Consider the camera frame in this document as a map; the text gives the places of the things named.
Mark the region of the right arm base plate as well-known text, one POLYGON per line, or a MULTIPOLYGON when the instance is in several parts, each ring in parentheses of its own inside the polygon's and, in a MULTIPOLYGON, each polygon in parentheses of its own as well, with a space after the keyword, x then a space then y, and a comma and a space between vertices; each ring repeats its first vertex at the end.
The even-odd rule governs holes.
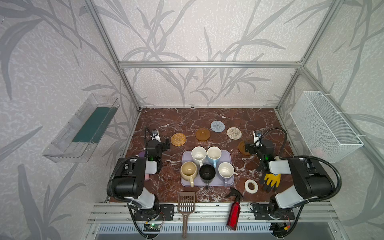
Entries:
POLYGON ((269 204, 250 203, 249 208, 255 220, 295 220, 292 209, 270 207, 269 204))

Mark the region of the woven rattan coaster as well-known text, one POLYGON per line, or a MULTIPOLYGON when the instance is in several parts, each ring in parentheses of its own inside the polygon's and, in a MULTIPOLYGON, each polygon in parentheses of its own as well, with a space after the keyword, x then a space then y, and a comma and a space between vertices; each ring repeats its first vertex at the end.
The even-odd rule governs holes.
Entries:
POLYGON ((182 133, 176 133, 171 137, 171 143, 176 147, 184 145, 186 141, 187 141, 187 138, 182 133))

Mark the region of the white rainbow rope coaster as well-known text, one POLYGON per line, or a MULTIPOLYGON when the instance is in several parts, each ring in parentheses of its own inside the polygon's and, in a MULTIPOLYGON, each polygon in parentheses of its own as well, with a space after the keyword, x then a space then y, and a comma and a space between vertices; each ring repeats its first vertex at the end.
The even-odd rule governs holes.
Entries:
POLYGON ((242 137, 242 132, 236 127, 231 127, 227 130, 227 136, 232 140, 239 140, 242 137))

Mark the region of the grey-blue felt coaster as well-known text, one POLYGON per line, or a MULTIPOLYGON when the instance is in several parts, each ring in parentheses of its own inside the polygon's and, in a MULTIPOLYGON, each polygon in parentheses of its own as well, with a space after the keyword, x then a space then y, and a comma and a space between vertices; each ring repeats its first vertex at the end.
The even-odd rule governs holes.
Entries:
POLYGON ((221 133, 226 129, 226 126, 223 122, 221 121, 213 121, 211 123, 211 130, 214 131, 215 133, 221 133))

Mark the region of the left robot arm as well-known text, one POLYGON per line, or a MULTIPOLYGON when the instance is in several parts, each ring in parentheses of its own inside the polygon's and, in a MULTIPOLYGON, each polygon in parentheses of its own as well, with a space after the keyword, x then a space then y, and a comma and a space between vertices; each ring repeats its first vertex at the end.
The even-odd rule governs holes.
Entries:
POLYGON ((163 143, 153 139, 147 143, 143 157, 120 158, 107 184, 107 195, 135 211, 158 215, 159 200, 145 188, 145 177, 161 171, 162 154, 170 148, 169 140, 163 143))

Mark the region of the white and blue mug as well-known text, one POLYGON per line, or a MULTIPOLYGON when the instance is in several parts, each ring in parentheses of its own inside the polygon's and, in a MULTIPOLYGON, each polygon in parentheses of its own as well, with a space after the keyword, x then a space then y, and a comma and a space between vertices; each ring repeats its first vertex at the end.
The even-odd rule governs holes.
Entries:
POLYGON ((221 156, 222 156, 222 151, 218 147, 210 147, 207 150, 208 161, 211 165, 213 165, 214 168, 217 167, 221 156))

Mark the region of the white speckled mug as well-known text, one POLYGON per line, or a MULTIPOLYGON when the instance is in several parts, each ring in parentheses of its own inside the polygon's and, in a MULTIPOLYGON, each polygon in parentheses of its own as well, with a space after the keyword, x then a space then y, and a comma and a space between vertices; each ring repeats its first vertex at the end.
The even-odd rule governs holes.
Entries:
POLYGON ((206 162, 207 150, 203 147, 195 147, 191 152, 194 163, 200 168, 206 162))

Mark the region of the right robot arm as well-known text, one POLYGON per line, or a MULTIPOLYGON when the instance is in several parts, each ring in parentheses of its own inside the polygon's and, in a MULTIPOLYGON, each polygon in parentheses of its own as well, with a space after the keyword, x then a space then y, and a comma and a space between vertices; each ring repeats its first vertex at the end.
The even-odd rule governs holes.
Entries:
POLYGON ((253 142, 245 143, 245 152, 256 155, 260 161, 257 168, 262 173, 259 184, 267 193, 277 190, 282 175, 290 175, 293 184, 283 192, 272 195, 268 203, 251 203, 250 209, 257 220, 279 220, 288 216, 294 208, 325 201, 339 193, 342 177, 331 163, 314 156, 281 158, 274 154, 274 144, 266 140, 265 135, 253 131, 253 142))

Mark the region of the brown wooden coaster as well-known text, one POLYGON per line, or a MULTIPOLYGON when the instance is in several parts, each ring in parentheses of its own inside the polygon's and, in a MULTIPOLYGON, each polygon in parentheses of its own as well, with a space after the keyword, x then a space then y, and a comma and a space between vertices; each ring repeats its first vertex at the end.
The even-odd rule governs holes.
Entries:
POLYGON ((208 129, 202 128, 196 131, 195 136, 198 141, 205 142, 210 139, 211 132, 208 129))
POLYGON ((238 150, 239 152, 244 155, 244 156, 250 156, 251 154, 249 152, 246 152, 245 150, 245 146, 246 146, 246 143, 245 141, 241 141, 239 144, 238 144, 238 150))

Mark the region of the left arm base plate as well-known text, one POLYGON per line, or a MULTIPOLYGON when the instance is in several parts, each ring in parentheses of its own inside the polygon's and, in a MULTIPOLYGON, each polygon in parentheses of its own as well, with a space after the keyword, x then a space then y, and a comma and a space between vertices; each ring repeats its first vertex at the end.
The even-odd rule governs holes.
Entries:
POLYGON ((152 209, 134 211, 134 218, 136 221, 172 221, 174 213, 174 204, 160 204, 152 209))

